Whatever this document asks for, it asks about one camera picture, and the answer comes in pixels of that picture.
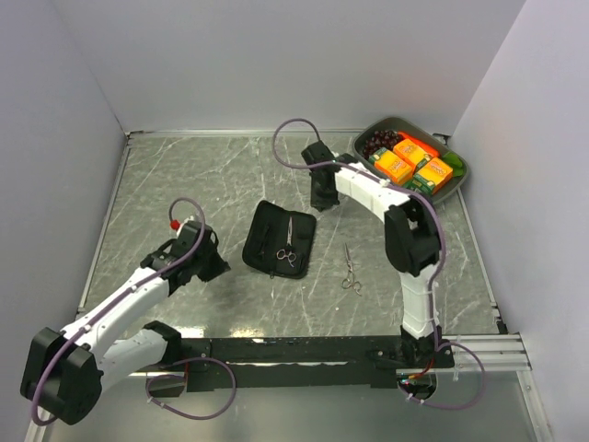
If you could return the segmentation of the black zippered tool case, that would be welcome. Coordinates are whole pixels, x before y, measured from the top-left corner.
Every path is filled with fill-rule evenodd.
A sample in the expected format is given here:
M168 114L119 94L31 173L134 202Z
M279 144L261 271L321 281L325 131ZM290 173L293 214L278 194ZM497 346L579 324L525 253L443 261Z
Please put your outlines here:
M289 217L293 218L294 252L297 255L294 268L288 262L278 261L277 250L285 245ZM271 225L271 235L263 260L258 256L261 233L265 225ZM242 261L250 268L269 277L302 279L306 276L317 229L317 219L310 214L289 211L262 200L258 203L242 250Z

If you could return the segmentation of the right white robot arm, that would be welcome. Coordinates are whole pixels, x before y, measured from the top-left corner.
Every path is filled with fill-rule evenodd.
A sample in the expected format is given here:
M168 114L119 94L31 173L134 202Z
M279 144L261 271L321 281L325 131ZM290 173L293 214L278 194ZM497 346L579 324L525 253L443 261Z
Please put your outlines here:
M433 280L445 254L432 205L378 178L354 157L334 156L321 141L305 148L302 158L310 170L316 207L330 208L342 194L382 221L386 256L401 282L401 330L411 337L401 345L401 353L409 365L425 365L433 357L433 346L441 342Z

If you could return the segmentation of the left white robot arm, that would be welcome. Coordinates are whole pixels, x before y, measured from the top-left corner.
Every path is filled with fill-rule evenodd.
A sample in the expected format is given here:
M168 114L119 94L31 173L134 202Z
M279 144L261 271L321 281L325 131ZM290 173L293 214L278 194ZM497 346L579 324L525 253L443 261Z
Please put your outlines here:
M212 227L194 219L145 256L129 279L97 307L59 331L48 327L32 339L20 394L54 419L74 425L101 394L136 370L170 370L182 357L179 331L160 321L132 337L121 335L147 310L193 278L210 282L229 271Z

